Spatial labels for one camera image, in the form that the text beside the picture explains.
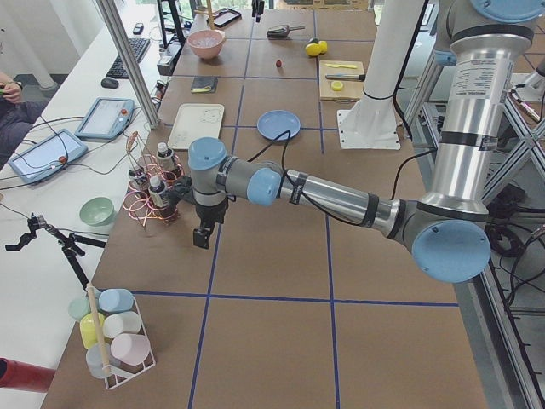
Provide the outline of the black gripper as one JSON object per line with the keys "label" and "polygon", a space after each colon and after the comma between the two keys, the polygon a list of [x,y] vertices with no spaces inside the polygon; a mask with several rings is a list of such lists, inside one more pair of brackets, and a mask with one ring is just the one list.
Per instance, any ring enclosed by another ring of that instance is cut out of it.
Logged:
{"label": "black gripper", "polygon": [[[262,13],[263,12],[263,0],[253,0],[252,1],[252,12],[253,13]],[[256,14],[255,17],[256,22],[261,21],[261,15]]]}
{"label": "black gripper", "polygon": [[201,249],[209,249],[209,238],[214,231],[215,224],[223,224],[228,209],[228,199],[223,196],[216,204],[201,204],[196,198],[197,191],[192,187],[192,178],[182,176],[175,180],[169,190],[169,200],[173,205],[185,201],[195,206],[200,225],[192,231],[192,242]]}

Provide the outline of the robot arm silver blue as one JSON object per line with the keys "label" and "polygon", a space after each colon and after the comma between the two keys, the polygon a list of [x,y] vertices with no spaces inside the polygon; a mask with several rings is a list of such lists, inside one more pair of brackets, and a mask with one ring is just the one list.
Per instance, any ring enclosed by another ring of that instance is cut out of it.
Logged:
{"label": "robot arm silver blue", "polygon": [[350,225],[374,228],[403,245],[435,279],[458,283],[480,274],[491,255],[482,195],[516,60],[531,46],[541,1],[443,1],[436,49],[453,58],[431,189],[420,199],[383,200],[282,164],[230,155],[203,137],[188,149],[189,174],[169,190],[173,204],[195,206],[193,243],[207,248],[228,202],[256,205],[286,199],[316,207]]}

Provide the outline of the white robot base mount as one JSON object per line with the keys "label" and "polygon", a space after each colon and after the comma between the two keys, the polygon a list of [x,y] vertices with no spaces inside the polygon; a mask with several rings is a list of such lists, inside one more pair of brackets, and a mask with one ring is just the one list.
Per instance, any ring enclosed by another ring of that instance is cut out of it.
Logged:
{"label": "white robot base mount", "polygon": [[384,3],[363,94],[352,109],[337,112],[341,148],[400,149],[393,95],[426,7],[423,0]]}

